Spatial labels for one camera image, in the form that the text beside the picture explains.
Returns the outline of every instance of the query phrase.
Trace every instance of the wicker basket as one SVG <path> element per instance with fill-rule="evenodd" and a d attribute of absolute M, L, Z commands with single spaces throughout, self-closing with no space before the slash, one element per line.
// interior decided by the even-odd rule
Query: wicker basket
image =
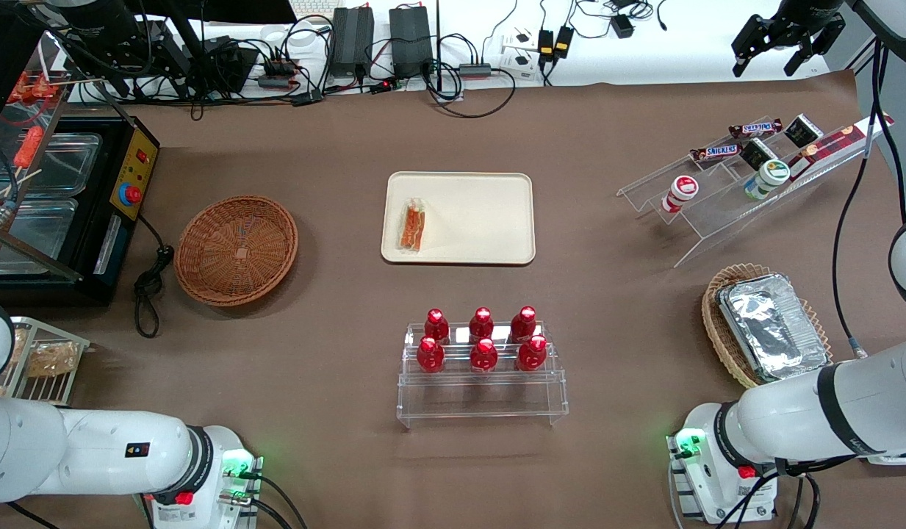
<path fill-rule="evenodd" d="M 718 358 L 721 359 L 721 363 L 727 368 L 727 371 L 746 388 L 753 388 L 765 382 L 761 381 L 752 371 L 752 368 L 749 367 L 744 351 L 737 343 L 737 338 L 735 338 L 724 318 L 724 314 L 721 312 L 721 308 L 717 304 L 717 291 L 724 285 L 737 284 L 737 282 L 752 280 L 752 278 L 758 278 L 769 273 L 771 273 L 769 268 L 761 267 L 759 264 L 735 264 L 732 267 L 726 267 L 714 276 L 711 284 L 708 285 L 708 290 L 704 292 L 704 299 L 701 300 L 701 315 L 704 317 L 704 327 L 708 331 L 708 337 L 711 338 L 711 344 L 714 344 L 714 350 L 717 351 Z M 822 329 L 818 316 L 809 307 L 805 299 L 800 298 L 799 301 L 802 302 L 802 308 L 808 314 L 812 325 L 819 332 L 819 338 L 821 338 L 822 344 L 825 345 L 828 357 L 831 358 L 832 351 L 828 346 L 828 337 L 825 336 L 825 330 Z"/>
<path fill-rule="evenodd" d="M 295 261 L 295 221 L 277 202 L 244 195 L 211 204 L 188 223 L 175 275 L 190 297 L 215 307 L 254 301 Z"/>

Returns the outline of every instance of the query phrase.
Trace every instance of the red bottle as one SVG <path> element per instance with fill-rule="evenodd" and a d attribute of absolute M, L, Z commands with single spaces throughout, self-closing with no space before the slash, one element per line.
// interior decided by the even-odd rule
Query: red bottle
<path fill-rule="evenodd" d="M 514 357 L 514 368 L 519 371 L 534 371 L 544 365 L 547 359 L 547 339 L 536 334 L 521 344 Z"/>
<path fill-rule="evenodd" d="M 423 324 L 423 334 L 435 339 L 439 344 L 450 342 L 450 322 L 440 309 L 430 309 L 426 312 L 426 323 Z"/>
<path fill-rule="evenodd" d="M 508 335 L 511 344 L 524 344 L 534 335 L 537 328 L 537 312 L 533 307 L 522 307 L 519 314 L 512 318 L 512 331 Z"/>
<path fill-rule="evenodd" d="M 492 312 L 486 307 L 479 307 L 469 321 L 469 343 L 478 344 L 479 339 L 491 338 L 495 322 L 492 321 Z"/>
<path fill-rule="evenodd" d="M 445 367 L 446 359 L 443 353 L 443 346 L 438 344 L 435 339 L 429 336 L 423 336 L 420 339 L 420 347 L 417 348 L 417 361 L 420 363 L 420 369 L 424 373 L 439 373 Z"/>
<path fill-rule="evenodd" d="M 495 370 L 495 365 L 499 362 L 499 351 L 491 338 L 479 339 L 479 343 L 473 346 L 469 354 L 469 363 L 472 365 L 474 373 L 488 373 Z"/>

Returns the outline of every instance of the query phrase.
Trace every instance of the red emergency stop button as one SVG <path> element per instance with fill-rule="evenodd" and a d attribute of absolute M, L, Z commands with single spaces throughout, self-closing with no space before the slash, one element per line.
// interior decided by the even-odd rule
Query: red emergency stop button
<path fill-rule="evenodd" d="M 738 467 L 737 473 L 741 476 L 741 479 L 756 478 L 756 469 L 752 468 L 750 465 Z"/>
<path fill-rule="evenodd" d="M 143 191 L 133 184 L 120 185 L 119 195 L 120 202 L 123 202 L 124 206 L 134 206 L 143 201 Z"/>
<path fill-rule="evenodd" d="M 178 503 L 178 505 L 191 505 L 191 501 L 194 499 L 195 493 L 188 492 L 187 490 L 185 490 L 185 492 L 179 492 L 178 494 L 175 494 L 175 503 Z"/>
<path fill-rule="evenodd" d="M 126 188 L 126 201 L 130 204 L 138 204 L 143 199 L 143 191 L 134 185 Z"/>

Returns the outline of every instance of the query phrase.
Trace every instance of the beige tray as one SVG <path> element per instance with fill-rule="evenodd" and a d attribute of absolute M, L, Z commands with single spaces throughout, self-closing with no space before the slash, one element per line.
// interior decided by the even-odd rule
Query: beige tray
<path fill-rule="evenodd" d="M 425 202 L 419 252 L 399 246 L 409 198 Z M 526 265 L 534 251 L 533 195 L 527 175 L 403 171 L 388 180 L 381 255 L 390 262 Z"/>

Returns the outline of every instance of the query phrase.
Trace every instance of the keyboard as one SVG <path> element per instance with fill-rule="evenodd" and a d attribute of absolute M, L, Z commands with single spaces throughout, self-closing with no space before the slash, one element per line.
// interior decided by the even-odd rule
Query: keyboard
<path fill-rule="evenodd" d="M 289 4 L 298 19 L 308 15 L 325 15 L 332 18 L 335 7 L 344 7 L 345 0 L 289 0 Z"/>

